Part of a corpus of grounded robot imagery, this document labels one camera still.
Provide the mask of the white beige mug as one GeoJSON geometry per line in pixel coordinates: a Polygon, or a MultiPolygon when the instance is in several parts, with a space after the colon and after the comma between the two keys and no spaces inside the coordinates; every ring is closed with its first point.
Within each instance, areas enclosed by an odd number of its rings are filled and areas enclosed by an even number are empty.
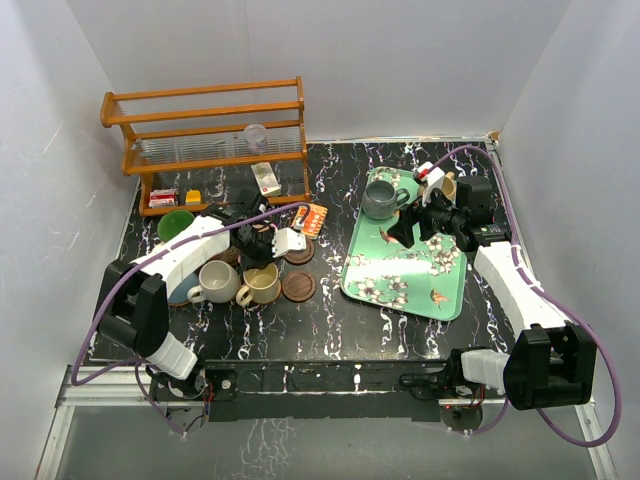
{"type": "Polygon", "coordinates": [[[221,260],[212,260],[205,264],[198,276],[199,284],[191,288],[187,298],[191,303],[208,300],[214,304],[232,301],[241,286],[236,270],[221,260]]]}

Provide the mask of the green floral tray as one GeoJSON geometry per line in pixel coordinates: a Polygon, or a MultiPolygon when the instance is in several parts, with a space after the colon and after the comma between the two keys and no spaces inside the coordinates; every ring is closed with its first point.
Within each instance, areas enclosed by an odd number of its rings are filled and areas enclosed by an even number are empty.
{"type": "Polygon", "coordinates": [[[348,297],[439,321],[462,309],[467,257],[451,236],[436,234],[407,249],[387,234],[393,219],[374,221],[359,213],[342,271],[348,297]]]}

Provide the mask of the grey mug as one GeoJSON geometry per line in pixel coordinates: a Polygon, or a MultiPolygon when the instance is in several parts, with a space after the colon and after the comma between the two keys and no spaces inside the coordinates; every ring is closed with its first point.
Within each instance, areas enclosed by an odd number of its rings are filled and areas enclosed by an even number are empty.
{"type": "Polygon", "coordinates": [[[396,189],[386,180],[374,180],[365,187],[361,208],[364,214],[372,220],[387,220],[409,198],[410,193],[407,189],[396,189]]]}

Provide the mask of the pink mug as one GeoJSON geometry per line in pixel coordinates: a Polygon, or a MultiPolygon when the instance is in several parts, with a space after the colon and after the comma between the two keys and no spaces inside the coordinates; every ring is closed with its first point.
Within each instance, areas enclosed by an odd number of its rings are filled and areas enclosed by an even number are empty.
{"type": "Polygon", "coordinates": [[[271,235],[273,233],[273,228],[270,224],[254,224],[252,228],[261,235],[271,235]]]}

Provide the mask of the yellow mug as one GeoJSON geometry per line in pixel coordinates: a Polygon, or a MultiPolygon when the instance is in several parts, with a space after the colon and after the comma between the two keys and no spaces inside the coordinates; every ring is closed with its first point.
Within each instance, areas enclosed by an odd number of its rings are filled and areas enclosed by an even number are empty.
{"type": "Polygon", "coordinates": [[[243,285],[236,293],[236,303],[266,305],[274,302],[281,294],[281,281],[277,266],[272,263],[262,269],[253,268],[242,275],[243,285]]]}

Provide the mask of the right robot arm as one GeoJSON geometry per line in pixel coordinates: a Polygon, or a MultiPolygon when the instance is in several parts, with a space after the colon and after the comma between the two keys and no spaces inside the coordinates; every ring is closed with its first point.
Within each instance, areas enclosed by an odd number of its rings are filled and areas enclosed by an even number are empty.
{"type": "Polygon", "coordinates": [[[510,353],[479,347],[455,349],[440,381],[455,395],[480,385],[497,390],[518,410],[586,403],[592,393],[597,347],[585,328],[559,314],[522,278],[507,227],[494,220],[492,186],[484,177],[463,177],[450,201],[439,181],[426,180],[420,200],[401,207],[389,234],[401,245],[451,236],[489,284],[511,322],[510,353]]]}

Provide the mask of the wooden shelf rack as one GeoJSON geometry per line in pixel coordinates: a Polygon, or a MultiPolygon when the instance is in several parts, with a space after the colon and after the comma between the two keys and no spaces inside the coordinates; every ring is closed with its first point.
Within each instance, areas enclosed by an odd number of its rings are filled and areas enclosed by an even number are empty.
{"type": "Polygon", "coordinates": [[[301,77],[290,79],[105,94],[100,122],[124,138],[121,169],[140,181],[139,213],[159,216],[169,207],[150,208],[149,195],[162,175],[251,168],[291,163],[293,192],[272,198],[275,205],[311,198],[301,77]],[[268,150],[251,152],[244,138],[249,124],[267,129],[268,150]]]}

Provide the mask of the orange patterned card pack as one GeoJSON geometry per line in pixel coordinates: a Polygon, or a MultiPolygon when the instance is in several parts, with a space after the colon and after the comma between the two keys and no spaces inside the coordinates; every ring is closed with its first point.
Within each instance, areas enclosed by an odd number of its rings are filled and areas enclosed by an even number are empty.
{"type": "Polygon", "coordinates": [[[328,209],[324,206],[310,204],[309,209],[300,206],[291,227],[311,240],[318,238],[327,217],[328,209]]]}

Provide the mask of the tan brown mug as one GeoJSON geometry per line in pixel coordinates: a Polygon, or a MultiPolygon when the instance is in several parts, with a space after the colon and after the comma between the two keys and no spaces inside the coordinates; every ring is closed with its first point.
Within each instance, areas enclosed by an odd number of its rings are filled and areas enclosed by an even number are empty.
{"type": "Polygon", "coordinates": [[[457,185],[456,177],[453,172],[448,172],[444,175],[440,190],[451,203],[455,202],[457,185]]]}

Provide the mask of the blue mug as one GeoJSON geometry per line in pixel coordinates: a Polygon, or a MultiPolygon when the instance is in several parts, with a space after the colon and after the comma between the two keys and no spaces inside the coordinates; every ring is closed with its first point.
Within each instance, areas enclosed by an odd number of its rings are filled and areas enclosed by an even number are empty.
{"type": "Polygon", "coordinates": [[[170,306],[181,306],[190,302],[188,293],[192,288],[199,285],[198,275],[189,274],[170,294],[168,304],[170,306]]]}

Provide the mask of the green mug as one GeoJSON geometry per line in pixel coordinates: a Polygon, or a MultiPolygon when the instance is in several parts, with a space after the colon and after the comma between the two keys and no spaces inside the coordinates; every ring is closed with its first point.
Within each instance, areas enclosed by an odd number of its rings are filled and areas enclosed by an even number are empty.
{"type": "Polygon", "coordinates": [[[186,210],[174,210],[164,215],[157,226],[157,233],[161,241],[169,242],[195,220],[193,213],[186,210]]]}

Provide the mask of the maroon mug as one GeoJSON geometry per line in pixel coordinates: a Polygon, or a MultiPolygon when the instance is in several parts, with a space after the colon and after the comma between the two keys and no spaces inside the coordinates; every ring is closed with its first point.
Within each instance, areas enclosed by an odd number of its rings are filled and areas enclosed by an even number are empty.
{"type": "Polygon", "coordinates": [[[229,247],[223,252],[212,257],[212,260],[220,260],[228,263],[231,266],[237,266],[239,264],[241,252],[237,247],[229,247]]]}

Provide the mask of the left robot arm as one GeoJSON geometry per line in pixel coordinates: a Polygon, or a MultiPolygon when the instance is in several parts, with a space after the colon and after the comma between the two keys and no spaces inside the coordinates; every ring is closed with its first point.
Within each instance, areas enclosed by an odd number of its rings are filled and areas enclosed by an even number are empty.
{"type": "Polygon", "coordinates": [[[209,259],[233,246],[256,265],[273,259],[273,241],[253,225],[268,218],[269,201],[255,188],[235,200],[212,204],[155,253],[105,270],[95,330],[166,374],[182,397],[194,399],[207,376],[197,355],[169,331],[169,297],[209,259]]]}

